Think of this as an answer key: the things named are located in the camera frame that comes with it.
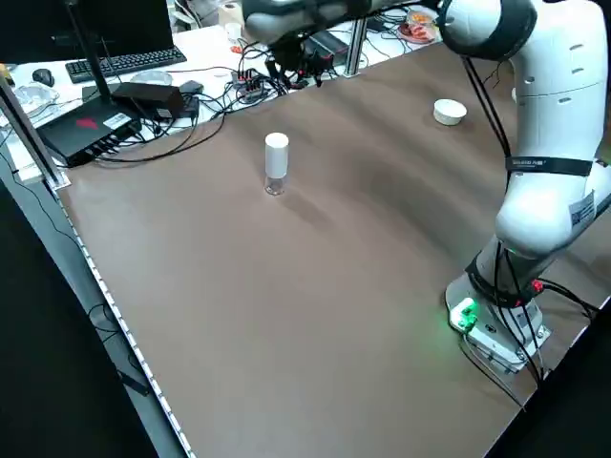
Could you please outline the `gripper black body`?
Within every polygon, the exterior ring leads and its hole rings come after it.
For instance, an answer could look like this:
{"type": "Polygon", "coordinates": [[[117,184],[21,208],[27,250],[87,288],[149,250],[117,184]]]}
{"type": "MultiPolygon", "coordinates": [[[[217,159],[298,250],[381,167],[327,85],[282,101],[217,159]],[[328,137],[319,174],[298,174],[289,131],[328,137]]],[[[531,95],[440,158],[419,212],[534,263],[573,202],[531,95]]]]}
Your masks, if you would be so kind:
{"type": "Polygon", "coordinates": [[[290,34],[271,45],[271,53],[282,73],[303,73],[307,66],[304,43],[309,35],[304,32],[290,34]]]}

